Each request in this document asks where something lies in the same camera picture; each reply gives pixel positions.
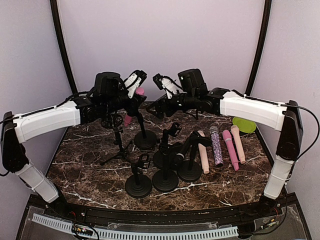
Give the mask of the small pink microphone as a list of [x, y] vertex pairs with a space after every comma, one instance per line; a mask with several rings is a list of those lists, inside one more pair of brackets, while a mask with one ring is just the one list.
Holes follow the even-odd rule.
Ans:
[[134, 94], [133, 97], [129, 99], [128, 105], [126, 107], [126, 116], [124, 118], [124, 126], [127, 127], [133, 117], [136, 117], [139, 112], [139, 107], [140, 105], [145, 101], [145, 96], [144, 96], [145, 90], [143, 87], [138, 87]]

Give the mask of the black stand holding small pink microphone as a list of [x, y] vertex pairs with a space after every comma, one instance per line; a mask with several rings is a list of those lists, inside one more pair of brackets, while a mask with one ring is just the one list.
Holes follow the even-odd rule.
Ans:
[[157, 144], [157, 136], [153, 131], [145, 129], [144, 118], [139, 111], [136, 117], [140, 126], [140, 132], [135, 135], [134, 144], [140, 150], [150, 150]]

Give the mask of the black tripod stand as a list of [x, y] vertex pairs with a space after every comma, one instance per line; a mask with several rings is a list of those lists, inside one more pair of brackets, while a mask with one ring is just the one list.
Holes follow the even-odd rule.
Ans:
[[130, 163], [129, 159], [129, 147], [130, 145], [133, 144], [133, 141], [131, 140], [126, 147], [123, 147], [123, 141], [121, 138], [121, 134], [124, 132], [122, 123], [124, 119], [123, 117], [118, 114], [117, 112], [107, 114], [104, 118], [101, 119], [100, 124], [103, 128], [105, 129], [112, 129], [114, 132], [114, 141], [113, 144], [115, 146], [118, 146], [119, 150], [117, 154], [114, 156], [108, 158], [107, 160], [104, 160], [100, 163], [101, 166], [104, 166], [106, 163], [110, 162], [111, 160], [115, 159], [121, 159], [124, 160], [125, 162]]

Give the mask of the black stand holding beige microphone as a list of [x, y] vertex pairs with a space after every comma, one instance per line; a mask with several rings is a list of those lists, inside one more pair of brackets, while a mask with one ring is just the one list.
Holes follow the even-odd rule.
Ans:
[[182, 127], [179, 123], [174, 122], [169, 129], [162, 131], [162, 138], [159, 140], [158, 151], [156, 151], [152, 157], [152, 161], [155, 167], [163, 169], [165, 156], [171, 153], [177, 153], [182, 146], [182, 143], [176, 142], [169, 144], [169, 136], [176, 137]]

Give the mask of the black microphone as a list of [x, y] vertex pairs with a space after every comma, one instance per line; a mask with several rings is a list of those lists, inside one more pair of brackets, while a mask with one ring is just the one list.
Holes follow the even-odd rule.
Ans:
[[186, 157], [186, 154], [188, 152], [189, 147], [190, 147], [190, 143], [186, 141], [181, 146], [180, 150], [174, 156], [172, 163], [171, 163], [171, 167], [174, 170], [178, 170], [181, 167], [182, 163], [184, 162], [184, 159]]

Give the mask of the purple glitter microphone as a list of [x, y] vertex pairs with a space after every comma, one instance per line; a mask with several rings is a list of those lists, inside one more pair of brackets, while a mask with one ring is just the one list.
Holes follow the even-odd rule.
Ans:
[[219, 129], [216, 126], [211, 126], [209, 129], [210, 137], [212, 141], [212, 149], [214, 155], [214, 163], [216, 167], [222, 167], [224, 165], [222, 149], [220, 144]]

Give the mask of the beige microphone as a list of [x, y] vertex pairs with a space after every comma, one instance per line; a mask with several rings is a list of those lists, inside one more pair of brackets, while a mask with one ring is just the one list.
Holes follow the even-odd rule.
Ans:
[[244, 148], [243, 148], [241, 137], [240, 137], [240, 129], [237, 125], [232, 125], [230, 128], [230, 132], [234, 139], [239, 161], [241, 164], [245, 164], [246, 156], [245, 156]]
[[207, 149], [201, 143], [198, 144], [199, 156], [201, 161], [201, 166], [204, 174], [208, 174], [210, 172], [209, 160]]

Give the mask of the black stand with black microphone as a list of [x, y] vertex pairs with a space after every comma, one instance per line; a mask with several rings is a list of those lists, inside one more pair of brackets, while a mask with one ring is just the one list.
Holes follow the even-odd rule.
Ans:
[[208, 137], [202, 136], [198, 131], [193, 131], [185, 140], [185, 142], [189, 142], [190, 146], [182, 165], [177, 170], [177, 176], [184, 182], [193, 183], [202, 175], [201, 166], [195, 162], [198, 144], [202, 144], [205, 147], [210, 147], [212, 141]]

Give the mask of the large pink microphone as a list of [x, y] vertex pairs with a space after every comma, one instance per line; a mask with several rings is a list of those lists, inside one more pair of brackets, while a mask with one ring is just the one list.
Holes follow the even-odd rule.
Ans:
[[232, 135], [230, 133], [229, 130], [224, 130], [222, 132], [222, 137], [223, 137], [223, 140], [226, 144], [226, 147], [227, 147], [227, 151], [228, 151], [228, 154], [229, 154], [229, 158], [230, 158], [230, 161], [232, 163], [232, 166], [234, 168], [234, 170], [237, 172], [239, 170], [239, 161], [238, 161], [238, 158], [237, 158], [237, 154], [236, 154], [236, 151], [235, 151], [235, 148], [234, 148], [234, 144], [233, 144], [233, 141], [232, 141]]

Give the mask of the black round-base desk stand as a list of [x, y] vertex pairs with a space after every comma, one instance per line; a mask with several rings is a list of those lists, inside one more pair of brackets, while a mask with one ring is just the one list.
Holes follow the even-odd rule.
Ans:
[[152, 177], [153, 187], [162, 193], [169, 193], [175, 190], [179, 184], [177, 174], [170, 169], [170, 153], [167, 149], [160, 151], [163, 155], [163, 168], [158, 170]]

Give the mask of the black front stand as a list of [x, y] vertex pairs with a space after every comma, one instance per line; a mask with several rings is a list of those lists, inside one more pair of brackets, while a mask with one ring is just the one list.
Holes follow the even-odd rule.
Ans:
[[139, 172], [139, 169], [148, 169], [150, 163], [151, 159], [148, 153], [141, 154], [136, 162], [131, 163], [132, 175], [125, 182], [125, 191], [132, 198], [145, 198], [151, 193], [152, 181], [148, 176]]

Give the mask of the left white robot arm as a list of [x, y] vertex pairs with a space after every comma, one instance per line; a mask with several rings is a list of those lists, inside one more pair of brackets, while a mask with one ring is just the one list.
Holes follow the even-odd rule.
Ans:
[[62, 199], [56, 186], [38, 170], [26, 155], [23, 143], [37, 136], [67, 127], [85, 125], [125, 110], [131, 117], [141, 118], [139, 106], [146, 97], [136, 94], [136, 89], [146, 80], [143, 70], [135, 70], [123, 80], [116, 72], [102, 72], [95, 77], [89, 91], [74, 93], [62, 103], [28, 113], [4, 114], [0, 146], [2, 165], [9, 173], [23, 180], [38, 193], [60, 218], [67, 218], [70, 206]]

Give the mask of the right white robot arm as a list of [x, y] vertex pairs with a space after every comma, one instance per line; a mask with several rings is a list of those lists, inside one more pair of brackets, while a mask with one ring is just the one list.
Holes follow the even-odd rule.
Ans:
[[263, 192], [266, 198], [255, 205], [255, 213], [266, 217], [274, 210], [273, 200], [279, 197], [300, 155], [303, 126], [298, 103], [293, 100], [283, 103], [258, 99], [219, 87], [208, 90], [198, 68], [178, 73], [178, 79], [180, 84], [159, 73], [152, 78], [156, 86], [165, 91], [165, 95], [149, 105], [147, 112], [163, 119], [177, 111], [196, 110], [217, 116], [238, 117], [280, 131], [275, 161]]

